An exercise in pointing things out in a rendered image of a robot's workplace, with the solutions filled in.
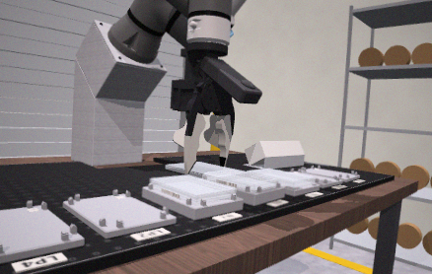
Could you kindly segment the black perforated work table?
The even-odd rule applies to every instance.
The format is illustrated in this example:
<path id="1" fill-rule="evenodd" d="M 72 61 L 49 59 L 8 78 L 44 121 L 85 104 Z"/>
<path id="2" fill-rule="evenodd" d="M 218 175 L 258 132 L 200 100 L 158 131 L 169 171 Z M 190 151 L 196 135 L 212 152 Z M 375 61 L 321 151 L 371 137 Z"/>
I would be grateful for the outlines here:
<path id="1" fill-rule="evenodd" d="M 156 163 L 163 165 L 119 167 L 97 169 L 82 162 L 59 162 L 37 164 L 0 165 L 0 210 L 27 207 L 27 201 L 33 201 L 33 206 L 47 203 L 47 209 L 56 217 L 77 227 L 77 233 L 85 238 L 84 246 L 61 250 L 49 254 L 16 260 L 0 264 L 0 274 L 89 274 L 120 264 L 159 254 L 199 241 L 212 239 L 256 224 L 292 214 L 328 201 L 391 181 L 394 175 L 354 171 L 364 182 L 343 182 L 339 185 L 345 188 L 320 188 L 323 195 L 309 197 L 303 195 L 290 196 L 277 200 L 288 201 L 280 206 L 270 206 L 266 202 L 256 206 L 244 203 L 243 210 L 235 211 L 243 217 L 219 222 L 213 217 L 191 220 L 169 209 L 169 214 L 177 217 L 177 222 L 156 229 L 105 239 L 87 226 L 69 211 L 63 208 L 63 201 L 69 197 L 74 199 L 80 194 L 80 199 L 111 196 L 117 189 L 117 194 L 125 194 L 163 211 L 163 206 L 142 197 L 142 188 L 148 186 L 149 178 L 184 175 L 184 173 L 169 171 L 165 165 L 184 163 L 184 156 L 154 158 Z M 165 229 L 171 232 L 147 240 L 135 240 L 130 235 Z M 68 261 L 16 273 L 12 263 L 62 253 Z"/>

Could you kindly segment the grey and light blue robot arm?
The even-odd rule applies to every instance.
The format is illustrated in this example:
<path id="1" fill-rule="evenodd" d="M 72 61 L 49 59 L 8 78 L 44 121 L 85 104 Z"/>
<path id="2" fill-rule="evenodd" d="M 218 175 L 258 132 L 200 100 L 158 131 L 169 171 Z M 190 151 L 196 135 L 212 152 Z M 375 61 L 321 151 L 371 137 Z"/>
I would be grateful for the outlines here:
<path id="1" fill-rule="evenodd" d="M 144 64 L 157 57 L 165 33 L 185 48 L 196 41 L 228 46 L 234 17 L 246 1 L 134 0 L 110 27 L 108 39 L 120 53 Z M 262 96 L 259 88 L 222 59 L 204 56 L 199 68 L 238 103 L 257 104 Z"/>

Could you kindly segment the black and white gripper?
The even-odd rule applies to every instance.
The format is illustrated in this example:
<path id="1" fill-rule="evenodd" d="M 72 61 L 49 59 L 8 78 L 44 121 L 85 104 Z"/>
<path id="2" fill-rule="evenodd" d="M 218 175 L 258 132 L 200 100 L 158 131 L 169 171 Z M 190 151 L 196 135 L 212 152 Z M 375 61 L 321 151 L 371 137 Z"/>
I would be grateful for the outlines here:
<path id="1" fill-rule="evenodd" d="M 204 139 L 220 149 L 220 167 L 226 166 L 235 124 L 232 97 L 199 67 L 204 56 L 227 55 L 227 45 L 209 41 L 191 42 L 180 50 L 180 56 L 185 57 L 184 78 L 189 80 L 172 80 L 171 109 L 185 111 L 186 115 L 185 126 L 175 132 L 173 139 L 184 148 L 187 174 L 196 163 L 199 137 L 206 124 L 203 115 L 211 112 L 214 114 L 210 116 L 210 128 L 204 131 Z"/>

